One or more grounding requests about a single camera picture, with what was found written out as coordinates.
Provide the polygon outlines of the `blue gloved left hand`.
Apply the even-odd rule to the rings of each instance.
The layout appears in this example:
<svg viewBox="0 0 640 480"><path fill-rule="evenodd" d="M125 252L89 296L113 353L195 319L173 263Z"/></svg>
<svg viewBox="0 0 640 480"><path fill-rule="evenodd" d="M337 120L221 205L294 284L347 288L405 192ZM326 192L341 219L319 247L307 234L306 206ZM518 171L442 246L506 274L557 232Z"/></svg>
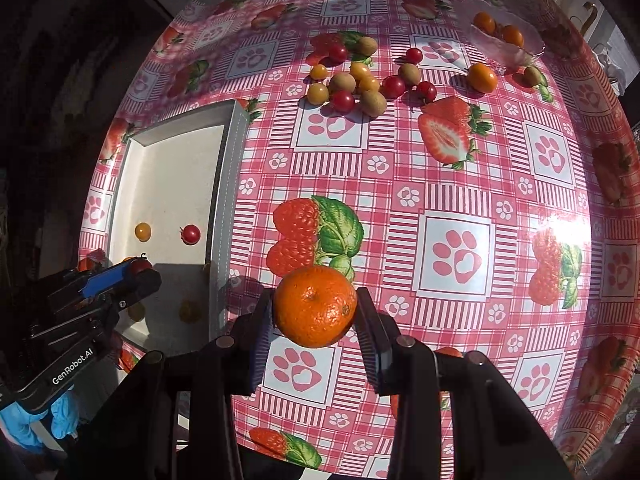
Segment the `blue gloved left hand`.
<svg viewBox="0 0 640 480"><path fill-rule="evenodd" d="M6 434L21 448L40 453L43 440L32 430L34 422L50 418L50 433L56 440L72 436L79 424L79 408L73 390L67 390L48 408L38 414L26 412L20 404L12 403L1 410L1 422Z"/></svg>

